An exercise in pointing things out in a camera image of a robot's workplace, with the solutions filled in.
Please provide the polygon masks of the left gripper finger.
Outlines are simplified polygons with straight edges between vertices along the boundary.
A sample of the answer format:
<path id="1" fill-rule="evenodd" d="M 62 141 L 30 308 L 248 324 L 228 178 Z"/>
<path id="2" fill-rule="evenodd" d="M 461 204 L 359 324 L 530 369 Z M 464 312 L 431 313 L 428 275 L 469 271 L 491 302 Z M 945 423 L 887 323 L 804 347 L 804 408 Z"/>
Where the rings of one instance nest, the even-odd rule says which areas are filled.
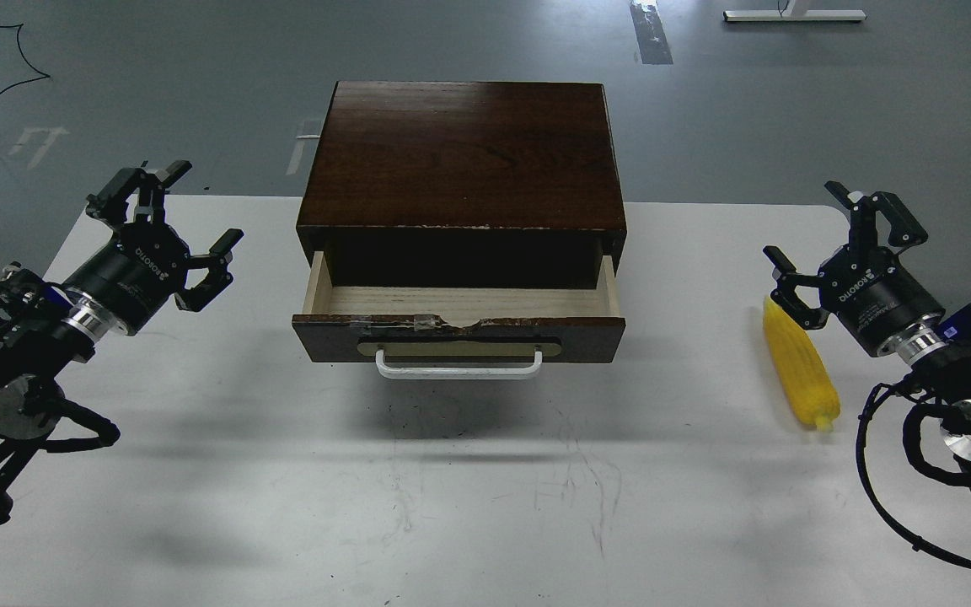
<path id="1" fill-rule="evenodd" d="M 135 223 L 166 224 L 164 203 L 167 190 L 190 169 L 192 162 L 188 160 L 174 161 L 166 169 L 154 173 L 145 168 L 120 169 L 100 192 L 86 196 L 85 214 L 112 229 L 119 229 L 127 224 L 130 197 L 137 195 L 132 220 Z"/>
<path id="2" fill-rule="evenodd" d="M 233 276 L 228 269 L 233 258 L 232 249 L 244 234 L 242 229 L 228 229 L 209 247 L 206 254 L 186 257 L 186 269 L 205 269 L 206 274 L 194 287 L 184 287 L 174 292 L 174 303 L 178 309 L 200 312 L 232 283 Z"/>

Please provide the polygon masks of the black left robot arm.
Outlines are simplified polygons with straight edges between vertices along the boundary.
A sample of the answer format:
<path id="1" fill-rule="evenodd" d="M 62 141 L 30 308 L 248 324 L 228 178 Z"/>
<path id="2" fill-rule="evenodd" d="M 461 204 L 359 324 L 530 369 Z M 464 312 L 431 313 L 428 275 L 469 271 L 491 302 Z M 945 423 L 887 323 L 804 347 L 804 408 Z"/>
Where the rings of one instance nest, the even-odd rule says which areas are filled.
<path id="1" fill-rule="evenodd" d="M 13 499 L 8 488 L 38 452 L 77 453 L 110 447 L 114 422 L 67 399 L 56 376 L 85 363 L 108 333 L 138 333 L 169 300 L 197 312 L 232 283 L 229 229 L 194 255 L 167 223 L 165 197 L 191 169 L 185 160 L 150 172 L 120 169 L 86 215 L 111 229 L 111 238 L 62 283 L 22 266 L 0 276 L 0 525 Z"/>

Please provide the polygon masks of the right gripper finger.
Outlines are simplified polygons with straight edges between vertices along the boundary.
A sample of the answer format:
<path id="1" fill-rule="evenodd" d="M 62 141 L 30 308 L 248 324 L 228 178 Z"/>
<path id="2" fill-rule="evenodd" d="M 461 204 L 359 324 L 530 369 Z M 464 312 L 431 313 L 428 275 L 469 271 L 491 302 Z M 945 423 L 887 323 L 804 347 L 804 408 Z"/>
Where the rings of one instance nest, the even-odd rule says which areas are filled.
<path id="1" fill-rule="evenodd" d="M 825 277 L 799 273 L 797 267 L 794 266 L 789 257 L 786 257 L 786 254 L 782 253 L 778 246 L 764 246 L 762 252 L 775 269 L 774 276 L 777 287 L 770 293 L 770 298 L 804 330 L 821 330 L 821 328 L 824 328 L 826 321 L 828 321 L 829 312 L 821 306 L 810 307 L 798 296 L 797 289 L 799 287 L 810 287 L 821 293 L 826 285 Z"/>
<path id="2" fill-rule="evenodd" d="M 879 249 L 878 215 L 889 224 L 887 245 L 895 247 L 898 252 L 924 244 L 929 239 L 927 230 L 894 193 L 876 191 L 866 195 L 859 190 L 850 191 L 835 180 L 825 181 L 824 188 L 849 212 L 846 250 L 852 262 L 868 262 Z"/>

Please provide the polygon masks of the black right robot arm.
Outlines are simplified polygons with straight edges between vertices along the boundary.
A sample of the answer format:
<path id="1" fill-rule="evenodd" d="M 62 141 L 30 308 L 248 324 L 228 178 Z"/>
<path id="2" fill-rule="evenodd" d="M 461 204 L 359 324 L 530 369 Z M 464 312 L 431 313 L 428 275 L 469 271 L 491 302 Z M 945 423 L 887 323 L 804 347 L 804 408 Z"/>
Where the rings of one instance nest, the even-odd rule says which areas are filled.
<path id="1" fill-rule="evenodd" d="M 901 255 L 924 244 L 928 233 L 900 197 L 867 195 L 833 180 L 825 188 L 847 211 L 848 239 L 816 273 L 799 273 L 778 247 L 763 249 L 775 278 L 763 328 L 780 384 L 801 424 L 828 431 L 840 412 L 839 396 L 807 333 L 835 316 L 870 357 L 901 357 L 909 372 L 897 383 L 876 384 L 860 412 L 859 479 L 882 521 L 915 551 L 971 570 L 971 560 L 891 515 L 874 492 L 866 462 L 876 412 L 890 397 L 902 397 L 912 404 L 902 423 L 906 460 L 927 479 L 971 489 L 971 303 L 947 314 L 904 268 Z"/>

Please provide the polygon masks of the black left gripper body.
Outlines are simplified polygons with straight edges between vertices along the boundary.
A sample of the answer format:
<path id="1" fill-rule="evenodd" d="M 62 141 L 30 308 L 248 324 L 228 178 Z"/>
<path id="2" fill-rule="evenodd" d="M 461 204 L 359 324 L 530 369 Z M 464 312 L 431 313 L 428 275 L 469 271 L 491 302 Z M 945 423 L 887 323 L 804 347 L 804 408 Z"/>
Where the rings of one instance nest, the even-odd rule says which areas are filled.
<path id="1" fill-rule="evenodd" d="M 189 249 L 168 224 L 128 223 L 64 281 L 110 311 L 121 333 L 138 333 L 185 286 Z"/>

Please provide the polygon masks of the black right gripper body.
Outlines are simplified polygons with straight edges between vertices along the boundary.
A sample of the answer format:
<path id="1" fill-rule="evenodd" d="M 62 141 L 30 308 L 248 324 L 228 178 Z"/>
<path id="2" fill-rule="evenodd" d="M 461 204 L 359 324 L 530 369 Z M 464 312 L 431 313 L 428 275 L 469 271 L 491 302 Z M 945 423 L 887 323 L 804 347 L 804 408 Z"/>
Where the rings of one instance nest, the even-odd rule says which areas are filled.
<path id="1" fill-rule="evenodd" d="M 886 246 L 875 247 L 864 262 L 852 259 L 841 246 L 819 273 L 825 280 L 819 288 L 820 306 L 840 320 L 870 357 L 888 355 L 891 337 L 947 313 Z"/>

